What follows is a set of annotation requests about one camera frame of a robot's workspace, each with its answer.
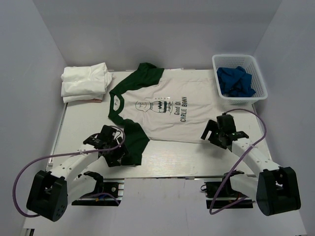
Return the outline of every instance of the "t-shirt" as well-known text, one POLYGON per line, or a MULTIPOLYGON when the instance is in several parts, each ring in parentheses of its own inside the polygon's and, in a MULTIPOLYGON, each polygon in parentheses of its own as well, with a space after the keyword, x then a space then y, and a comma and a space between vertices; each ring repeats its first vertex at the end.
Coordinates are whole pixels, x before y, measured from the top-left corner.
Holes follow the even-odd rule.
POLYGON ((142 63, 110 91, 108 117, 124 127, 130 152, 122 165, 140 165, 149 140, 204 142, 200 137, 212 108, 210 78, 162 75, 163 69, 142 63))

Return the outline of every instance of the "blue towel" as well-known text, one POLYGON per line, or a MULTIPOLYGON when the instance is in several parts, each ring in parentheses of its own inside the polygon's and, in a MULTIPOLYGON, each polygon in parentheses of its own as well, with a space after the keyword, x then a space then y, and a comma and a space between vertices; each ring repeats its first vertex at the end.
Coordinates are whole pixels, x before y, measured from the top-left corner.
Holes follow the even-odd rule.
POLYGON ((238 66, 235 69, 220 67, 217 70, 222 94, 229 97, 252 97, 256 91, 251 88, 252 75, 238 66))

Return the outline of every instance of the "wall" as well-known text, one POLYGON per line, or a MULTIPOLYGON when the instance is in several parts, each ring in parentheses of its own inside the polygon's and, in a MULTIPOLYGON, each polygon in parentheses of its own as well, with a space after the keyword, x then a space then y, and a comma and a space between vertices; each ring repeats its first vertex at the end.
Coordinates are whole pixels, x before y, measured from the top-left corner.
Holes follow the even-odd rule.
POLYGON ((253 54, 281 0, 33 0, 68 65, 211 67, 253 54))
MULTIPOLYGON (((63 110, 58 91, 66 64, 31 0, 1 2, 0 32, 0 226, 1 235, 16 236, 25 218, 13 206, 13 181, 23 166, 50 151, 63 110)), ((43 165, 31 167, 18 185, 24 210, 43 165)))
POLYGON ((257 105, 269 148, 297 172, 301 216, 308 235, 315 235, 315 1, 283 1, 254 56, 269 93, 257 105))

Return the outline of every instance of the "laundry basket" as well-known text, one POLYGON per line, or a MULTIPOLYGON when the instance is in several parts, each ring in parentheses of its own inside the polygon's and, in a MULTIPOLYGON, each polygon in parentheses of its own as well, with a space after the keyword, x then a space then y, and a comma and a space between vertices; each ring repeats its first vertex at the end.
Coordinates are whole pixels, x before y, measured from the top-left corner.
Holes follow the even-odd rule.
POLYGON ((217 81, 217 88, 220 99, 223 104, 253 104, 256 101, 266 99, 268 96, 267 89, 257 62, 254 57, 250 55, 238 54, 221 54, 212 57, 213 69, 217 81), (219 67, 236 68, 237 66, 243 67, 247 73, 252 75, 252 89, 256 93, 252 97, 226 97, 221 93, 217 70, 219 67))

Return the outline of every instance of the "tabletop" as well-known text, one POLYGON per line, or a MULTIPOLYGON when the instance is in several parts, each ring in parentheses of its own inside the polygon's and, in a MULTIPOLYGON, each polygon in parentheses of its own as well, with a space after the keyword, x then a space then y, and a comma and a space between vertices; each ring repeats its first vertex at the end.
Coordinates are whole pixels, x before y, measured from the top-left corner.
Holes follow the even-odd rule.
MULTIPOLYGON (((114 79, 108 91, 130 75, 132 71, 114 72, 114 79)), ((213 70, 165 70, 163 77, 178 78, 211 78, 212 113, 209 119, 236 108, 220 104, 213 70)), ((68 104, 63 122, 54 148, 54 154, 76 151, 82 142, 91 134, 98 133, 103 125, 114 125, 108 118, 110 96, 106 93, 101 103, 75 101, 68 104)), ((245 106, 253 111, 251 105, 245 106)), ((236 128, 246 132, 252 141, 262 136, 257 118, 247 112, 235 111, 236 128)), ((257 145, 265 155, 270 153, 265 141, 257 145)), ((141 166, 118 166, 109 168, 106 161, 101 165, 91 164, 88 170, 98 172, 107 179, 135 177, 217 177, 228 172, 238 157, 210 142, 208 144, 191 144, 180 142, 149 141, 142 155, 141 166)), ((67 157, 54 158, 53 166, 64 162, 67 157)), ((253 174, 245 163, 239 165, 239 170, 248 175, 253 174)))

